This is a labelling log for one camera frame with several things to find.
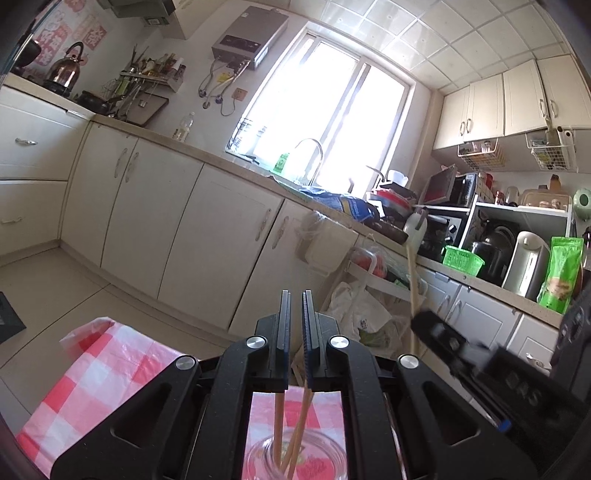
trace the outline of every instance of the kitchen countertop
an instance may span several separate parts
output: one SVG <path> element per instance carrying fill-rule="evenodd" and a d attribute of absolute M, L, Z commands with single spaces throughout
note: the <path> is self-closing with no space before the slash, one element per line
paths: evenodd
<path fill-rule="evenodd" d="M 236 175 L 262 188 L 270 190 L 276 193 L 277 195 L 290 199 L 293 202 L 299 203 L 300 205 L 306 206 L 310 209 L 317 210 L 318 212 L 322 213 L 323 215 L 326 215 L 327 217 L 335 220 L 336 222 L 339 222 L 342 225 L 351 228 L 360 235 L 371 235 L 373 239 L 375 239 L 375 241 L 380 245 L 384 246 L 385 248 L 388 248 L 389 250 L 394 251 L 399 255 L 402 255 L 403 257 L 406 257 L 405 248 L 402 245 L 397 244 L 396 242 L 390 240 L 386 236 L 383 236 L 381 233 L 377 233 L 376 231 L 363 225 L 362 223 L 353 220 L 350 216 L 344 213 L 330 209 L 325 205 L 315 202 L 313 199 L 308 200 L 303 195 L 293 193 L 288 187 L 285 187 L 281 183 L 276 181 L 276 179 L 270 173 L 268 176 L 261 175 L 255 171 L 249 170 L 248 168 L 242 167 L 229 160 L 225 160 L 224 158 L 218 157 L 217 155 L 205 152 L 192 145 L 180 143 L 176 140 L 173 140 L 172 138 L 165 137 L 156 132 L 152 132 L 145 128 L 137 127 L 135 125 L 131 125 L 126 122 L 116 120 L 114 118 L 106 117 L 103 115 L 97 115 L 70 100 L 56 95 L 55 93 L 52 93 L 49 90 L 45 90 L 43 87 L 36 85 L 35 83 L 31 83 L 28 80 L 25 80 L 13 74 L 9 74 L 7 76 L 4 85 L 12 87 L 16 90 L 20 90 L 23 93 L 27 93 L 29 95 L 32 95 L 46 102 L 52 103 L 53 105 L 59 106 L 66 110 L 75 111 L 98 124 L 106 125 L 107 127 L 115 128 L 117 130 L 134 135 L 136 137 L 151 141 L 158 145 L 162 145 L 163 147 L 177 151 L 189 157 L 196 158 L 204 163 L 219 168 L 220 170 L 228 172 L 232 175 Z M 463 274 L 462 272 L 449 268 L 441 263 L 435 262 L 428 258 L 417 257 L 417 264 L 422 267 L 429 268 L 430 270 L 447 275 L 448 277 L 464 285 L 467 285 L 468 287 L 474 288 L 475 290 L 478 290 L 486 295 L 500 300 L 516 308 L 517 310 L 527 313 L 555 328 L 558 328 L 560 326 L 562 315 L 552 310 L 541 307 L 536 302 L 516 295 L 513 292 L 504 290 L 496 285 L 493 285 L 492 283 L 483 281 L 480 278 Z"/>

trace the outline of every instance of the glass jar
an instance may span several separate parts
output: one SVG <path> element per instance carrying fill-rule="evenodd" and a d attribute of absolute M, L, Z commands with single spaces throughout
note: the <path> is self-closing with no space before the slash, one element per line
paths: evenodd
<path fill-rule="evenodd" d="M 281 459 L 283 459 L 294 429 L 283 431 Z M 273 462 L 273 436 L 256 444 L 245 455 L 242 478 L 248 480 L 285 480 L 287 472 L 281 473 Z M 295 479 L 345 480 L 347 456 L 332 438 L 320 430 L 305 429 L 298 455 Z"/>

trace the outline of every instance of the drawer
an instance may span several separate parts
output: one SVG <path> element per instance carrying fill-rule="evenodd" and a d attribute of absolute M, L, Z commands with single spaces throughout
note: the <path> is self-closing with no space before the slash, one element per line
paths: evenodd
<path fill-rule="evenodd" d="M 47 102 L 3 88 L 0 179 L 67 180 L 88 123 Z"/>
<path fill-rule="evenodd" d="M 0 181 L 0 255 L 57 239 L 66 181 Z"/>

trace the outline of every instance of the tiled ceiling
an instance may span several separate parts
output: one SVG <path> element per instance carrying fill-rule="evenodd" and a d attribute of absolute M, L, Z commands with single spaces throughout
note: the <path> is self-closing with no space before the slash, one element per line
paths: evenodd
<path fill-rule="evenodd" d="M 569 53 L 530 0 L 261 0 L 320 20 L 382 52 L 445 95 L 529 59 Z"/>

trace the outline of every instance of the red checkered tablecloth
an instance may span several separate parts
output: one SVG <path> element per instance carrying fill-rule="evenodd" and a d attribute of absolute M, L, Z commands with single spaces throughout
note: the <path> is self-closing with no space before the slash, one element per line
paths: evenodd
<path fill-rule="evenodd" d="M 49 477 L 53 462 L 181 353 L 108 317 L 93 320 L 60 341 L 75 359 L 17 435 L 29 458 Z M 284 424 L 296 425 L 303 389 L 285 394 Z M 248 452 L 272 435 L 274 396 L 256 393 L 252 399 Z M 319 429 L 345 449 L 339 393 L 314 396 L 306 423 Z M 325 480 L 317 472 L 296 472 L 299 480 Z"/>

